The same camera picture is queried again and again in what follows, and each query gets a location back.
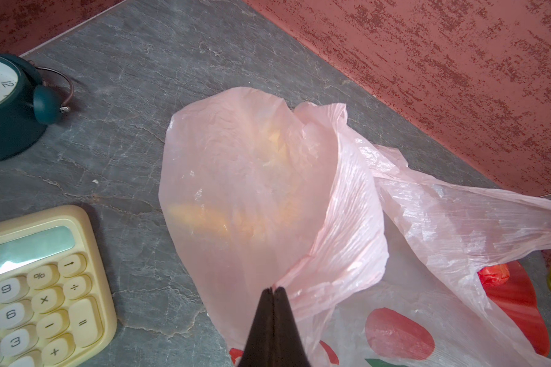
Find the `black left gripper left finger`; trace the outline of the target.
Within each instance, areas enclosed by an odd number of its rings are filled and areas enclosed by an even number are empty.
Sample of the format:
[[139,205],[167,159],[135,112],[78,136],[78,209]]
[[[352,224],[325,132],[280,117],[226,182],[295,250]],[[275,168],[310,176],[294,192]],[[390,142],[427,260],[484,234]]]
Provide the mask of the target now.
[[271,343],[274,328],[274,296],[271,288],[261,293],[239,367],[272,365]]

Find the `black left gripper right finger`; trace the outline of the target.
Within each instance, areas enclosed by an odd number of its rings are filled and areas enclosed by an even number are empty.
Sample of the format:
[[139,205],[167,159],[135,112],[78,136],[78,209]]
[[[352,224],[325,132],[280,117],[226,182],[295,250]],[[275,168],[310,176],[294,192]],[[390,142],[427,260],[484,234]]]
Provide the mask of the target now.
[[283,287],[273,292],[272,361],[274,366],[310,366]]

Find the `pink plastic bag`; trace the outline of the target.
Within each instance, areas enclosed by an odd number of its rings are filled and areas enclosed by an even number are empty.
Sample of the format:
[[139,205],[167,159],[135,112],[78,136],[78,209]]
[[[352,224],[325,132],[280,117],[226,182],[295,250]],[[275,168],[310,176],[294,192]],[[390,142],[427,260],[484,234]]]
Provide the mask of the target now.
[[[202,186],[195,151],[213,123],[286,123],[299,134],[302,221],[220,238],[169,207]],[[261,293],[286,290],[310,366],[551,366],[491,301],[478,272],[551,249],[551,200],[446,183],[371,144],[342,103],[237,87],[174,114],[159,202],[176,248],[238,366]]]

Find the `red fake apple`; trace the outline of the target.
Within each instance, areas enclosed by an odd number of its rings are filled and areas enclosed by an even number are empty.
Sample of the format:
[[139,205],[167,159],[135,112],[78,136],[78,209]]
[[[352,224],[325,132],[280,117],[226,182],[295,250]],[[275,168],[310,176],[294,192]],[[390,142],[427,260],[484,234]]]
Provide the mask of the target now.
[[493,265],[483,268],[478,272],[478,277],[484,289],[499,287],[506,284],[511,273],[506,264]]

